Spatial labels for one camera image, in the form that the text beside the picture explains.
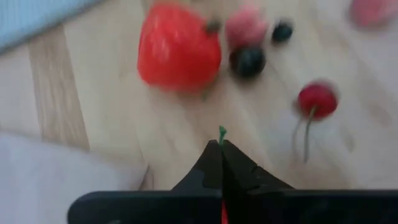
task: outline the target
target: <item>red strawberry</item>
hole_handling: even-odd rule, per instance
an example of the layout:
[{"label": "red strawberry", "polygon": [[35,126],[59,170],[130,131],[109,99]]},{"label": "red strawberry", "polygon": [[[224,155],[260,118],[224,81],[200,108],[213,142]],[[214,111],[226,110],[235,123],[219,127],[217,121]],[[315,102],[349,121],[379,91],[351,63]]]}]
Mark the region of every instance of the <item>red strawberry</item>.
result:
[{"label": "red strawberry", "polygon": [[183,6],[157,3],[142,25],[137,68],[150,85],[198,91],[217,76],[221,63],[219,24]]},{"label": "red strawberry", "polygon": [[301,90],[297,103],[303,116],[309,117],[314,109],[313,119],[319,120],[328,117],[337,109],[338,99],[330,83],[315,81]]}]

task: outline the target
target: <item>light wood surface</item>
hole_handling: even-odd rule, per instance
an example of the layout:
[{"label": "light wood surface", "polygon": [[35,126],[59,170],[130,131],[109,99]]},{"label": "light wood surface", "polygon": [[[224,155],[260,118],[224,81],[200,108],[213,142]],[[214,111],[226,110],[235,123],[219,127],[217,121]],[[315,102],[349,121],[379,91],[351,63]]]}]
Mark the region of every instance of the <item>light wood surface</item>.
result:
[{"label": "light wood surface", "polygon": [[[137,47],[151,2],[105,1],[0,56],[0,128],[145,159],[147,188],[171,189],[208,140],[218,138],[219,125],[227,139],[294,187],[398,187],[398,57],[389,55],[396,47],[378,42],[396,40],[388,29],[398,26],[352,30],[342,10],[348,0],[255,1],[271,22],[294,21],[292,40],[283,47],[267,43],[266,69],[247,85],[229,75],[223,43],[220,79],[203,101],[140,80]],[[181,2],[224,19],[239,6],[238,0]],[[368,42],[383,50],[374,44],[369,51]],[[312,126],[304,164],[304,125],[298,126],[292,102],[315,78],[335,82],[341,99],[331,118]]]}]

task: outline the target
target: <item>white fabric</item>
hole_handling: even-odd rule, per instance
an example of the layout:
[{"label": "white fabric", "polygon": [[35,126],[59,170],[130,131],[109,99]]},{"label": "white fabric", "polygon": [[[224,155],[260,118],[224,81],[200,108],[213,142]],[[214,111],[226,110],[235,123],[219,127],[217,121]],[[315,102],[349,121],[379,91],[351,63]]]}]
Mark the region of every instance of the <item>white fabric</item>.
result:
[{"label": "white fabric", "polygon": [[146,164],[113,164],[63,146],[0,133],[0,223],[65,224],[78,197],[137,190]]},{"label": "white fabric", "polygon": [[0,0],[0,52],[101,0]]}]

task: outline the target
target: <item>blueberry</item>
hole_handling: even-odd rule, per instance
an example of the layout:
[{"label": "blueberry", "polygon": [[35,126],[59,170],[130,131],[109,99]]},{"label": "blueberry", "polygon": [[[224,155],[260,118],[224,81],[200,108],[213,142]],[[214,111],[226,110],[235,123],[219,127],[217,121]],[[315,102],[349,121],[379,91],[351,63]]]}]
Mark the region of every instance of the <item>blueberry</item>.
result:
[{"label": "blueberry", "polygon": [[232,71],[242,79],[257,77],[266,66],[266,56],[260,47],[242,47],[229,56]]},{"label": "blueberry", "polygon": [[283,43],[288,41],[293,34],[293,25],[289,22],[280,22],[274,28],[272,41],[274,43]]}]

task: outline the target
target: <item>cherry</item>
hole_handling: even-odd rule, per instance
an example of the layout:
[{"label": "cherry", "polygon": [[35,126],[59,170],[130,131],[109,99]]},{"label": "cherry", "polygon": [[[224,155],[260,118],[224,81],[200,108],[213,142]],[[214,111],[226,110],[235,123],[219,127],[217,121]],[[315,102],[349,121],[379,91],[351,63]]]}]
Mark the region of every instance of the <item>cherry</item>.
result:
[{"label": "cherry", "polygon": [[315,81],[305,86],[298,94],[297,106],[302,116],[308,119],[305,128],[304,162],[309,160],[309,132],[313,120],[321,120],[329,117],[338,105],[338,97],[333,85],[326,81]]}]

